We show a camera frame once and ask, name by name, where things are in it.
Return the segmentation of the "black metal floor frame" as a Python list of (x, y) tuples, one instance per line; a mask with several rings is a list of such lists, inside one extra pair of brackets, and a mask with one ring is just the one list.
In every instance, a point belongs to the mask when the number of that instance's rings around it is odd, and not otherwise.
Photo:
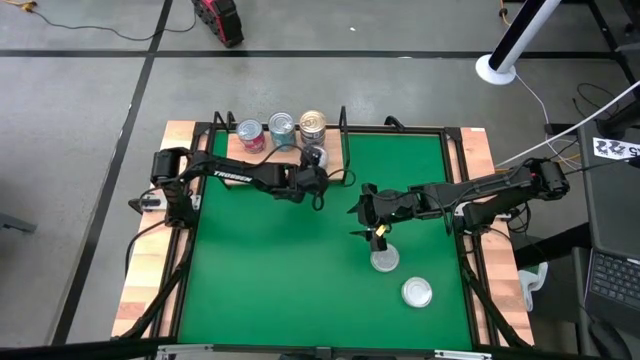
[[(511, 24), (511, 21), (518, 14), (519, 10), (523, 6), (525, 0), (499, 0), (501, 3), (499, 9), (499, 17), (507, 22), (507, 28)], [(604, 15), (600, 11), (600, 8), (596, 4), (596, 0), (561, 0), (561, 3), (568, 3), (570, 5), (585, 5), (593, 20), (596, 23), (598, 32), (603, 38), (607, 50), (604, 52), (594, 51), (527, 51), (520, 58), (524, 59), (538, 59), (538, 60), (610, 60), (613, 61), (619, 69), (622, 71), (625, 79), (629, 83), (636, 81), (627, 57), (624, 55), (624, 51), (630, 50), (630, 44), (622, 45), (616, 40), (616, 37), (611, 29), (611, 26), (605, 20)]]

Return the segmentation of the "black office chair part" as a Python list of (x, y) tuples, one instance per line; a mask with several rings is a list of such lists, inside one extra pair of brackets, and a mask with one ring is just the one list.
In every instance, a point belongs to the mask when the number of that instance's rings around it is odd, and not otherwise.
[(632, 360), (629, 347), (612, 325), (595, 320), (588, 325), (588, 332), (602, 357), (616, 360)]

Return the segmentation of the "green table mat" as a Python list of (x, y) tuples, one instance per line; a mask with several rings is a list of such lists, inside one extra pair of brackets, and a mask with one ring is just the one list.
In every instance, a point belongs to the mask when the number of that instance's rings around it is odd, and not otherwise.
[[(471, 332), (454, 239), (439, 219), (393, 226), (400, 254), (376, 271), (351, 231), (358, 186), (331, 186), (325, 205), (276, 200), (247, 185), (206, 182), (179, 330), (183, 343), (467, 350)], [(433, 298), (407, 305), (404, 282)]]

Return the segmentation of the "black laptop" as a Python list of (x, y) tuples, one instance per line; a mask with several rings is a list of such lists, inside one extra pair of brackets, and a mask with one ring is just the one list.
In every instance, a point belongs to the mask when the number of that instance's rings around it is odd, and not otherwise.
[(584, 307), (590, 315), (640, 338), (640, 260), (592, 250)]

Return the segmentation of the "white fiducial marker sheet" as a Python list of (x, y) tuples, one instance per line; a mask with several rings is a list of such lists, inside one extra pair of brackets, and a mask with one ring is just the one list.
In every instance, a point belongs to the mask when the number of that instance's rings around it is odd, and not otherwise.
[(597, 157), (619, 160), (640, 156), (640, 144), (620, 140), (594, 137), (593, 153)]

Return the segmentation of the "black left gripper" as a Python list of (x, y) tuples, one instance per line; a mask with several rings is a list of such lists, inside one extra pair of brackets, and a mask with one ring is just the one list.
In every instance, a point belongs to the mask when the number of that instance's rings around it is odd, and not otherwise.
[(301, 150), (300, 166), (290, 167), (286, 172), (282, 186), (272, 190), (277, 200), (301, 203), (306, 194), (312, 196), (312, 202), (324, 202), (324, 194), (329, 186), (329, 177), (324, 168), (316, 165), (316, 148), (306, 145)]

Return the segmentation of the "red and black floor device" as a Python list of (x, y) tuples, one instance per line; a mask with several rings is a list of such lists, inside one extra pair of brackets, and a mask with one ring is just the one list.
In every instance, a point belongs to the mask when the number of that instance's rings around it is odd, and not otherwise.
[(191, 0), (195, 14), (226, 48), (244, 40), (242, 23), (234, 0)]

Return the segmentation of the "white pole with round base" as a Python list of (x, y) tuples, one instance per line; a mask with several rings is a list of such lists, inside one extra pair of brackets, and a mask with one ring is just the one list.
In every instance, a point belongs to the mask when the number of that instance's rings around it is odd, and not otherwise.
[(513, 82), (517, 75), (515, 63), (560, 3), (561, 0), (525, 0), (493, 52), (477, 59), (477, 75), (492, 85)]

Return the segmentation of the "silver metal frame plate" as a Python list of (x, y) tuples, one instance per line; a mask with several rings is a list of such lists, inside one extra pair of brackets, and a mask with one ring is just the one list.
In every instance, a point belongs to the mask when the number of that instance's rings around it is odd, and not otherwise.
[(434, 357), (444, 360), (493, 360), (490, 353), (452, 350), (435, 350)]
[(215, 352), (213, 344), (171, 344), (157, 348), (154, 360), (180, 360), (180, 357), (190, 357)]

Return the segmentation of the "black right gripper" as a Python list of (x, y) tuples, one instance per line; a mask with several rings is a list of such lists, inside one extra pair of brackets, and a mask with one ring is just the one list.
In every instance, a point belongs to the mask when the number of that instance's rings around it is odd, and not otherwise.
[[(361, 225), (374, 228), (412, 219), (417, 204), (418, 196), (415, 193), (392, 189), (379, 191), (375, 184), (365, 183), (361, 186), (361, 194), (356, 204), (348, 210), (348, 213), (356, 214)], [(375, 231), (356, 230), (351, 231), (350, 234), (369, 239), (372, 252), (386, 251), (386, 233), (379, 237)]]

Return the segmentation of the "dark grey desk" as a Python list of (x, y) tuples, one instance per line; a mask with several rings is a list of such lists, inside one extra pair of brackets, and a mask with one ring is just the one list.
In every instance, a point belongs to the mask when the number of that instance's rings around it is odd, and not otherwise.
[[(619, 160), (597, 157), (592, 147), (594, 137), (612, 139), (600, 134), (593, 123), (579, 129), (591, 251), (640, 260), (640, 156)], [(613, 140), (640, 144), (640, 129), (632, 128)], [(621, 336), (633, 336), (614, 328)]]

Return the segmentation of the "grey metal foot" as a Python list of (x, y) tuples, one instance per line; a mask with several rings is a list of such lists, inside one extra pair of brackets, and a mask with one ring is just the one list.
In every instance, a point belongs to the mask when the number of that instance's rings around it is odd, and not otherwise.
[(23, 233), (34, 233), (37, 225), (0, 212), (0, 229), (13, 229)]

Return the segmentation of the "black aluminium table frame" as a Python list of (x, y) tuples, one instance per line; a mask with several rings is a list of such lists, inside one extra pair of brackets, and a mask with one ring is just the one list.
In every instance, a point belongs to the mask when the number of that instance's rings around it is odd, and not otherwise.
[[(471, 128), (408, 127), (397, 132), (389, 126), (351, 126), (349, 134), (350, 166), (356, 177), (350, 186), (358, 186), (364, 180), (401, 189), (412, 184), (454, 181), (460, 167), (476, 169), (478, 164), (464, 151), (471, 142)], [(192, 188), (204, 200), (206, 182), (210, 178), (196, 181)], [(160, 214), (148, 213), (143, 217), (144, 235), (133, 250), (131, 265), (126, 276), (119, 309), (112, 332), (120, 336), (130, 330), (135, 321), (150, 307), (153, 297), (169, 282), (170, 273), (176, 267), (183, 270), (182, 277), (173, 287), (166, 302), (159, 308), (145, 329), (148, 337), (172, 337), (181, 344), (179, 330), (186, 298), (189, 272), (197, 238), (198, 226), (190, 232), (180, 232), (159, 226)], [(460, 264), (460, 253), (469, 249), (469, 242), (451, 236), (456, 245)], [(486, 323), (484, 310), (465, 283), (459, 267), (465, 306), (471, 332), (468, 351), (490, 353), (493, 360), (506, 352), (504, 341), (493, 336), (493, 329)], [(345, 348), (330, 346), (252, 346), (213, 344), (220, 352), (303, 352), (321, 357), (384, 356), (434, 357), (435, 350), (449, 349), (386, 349)]]

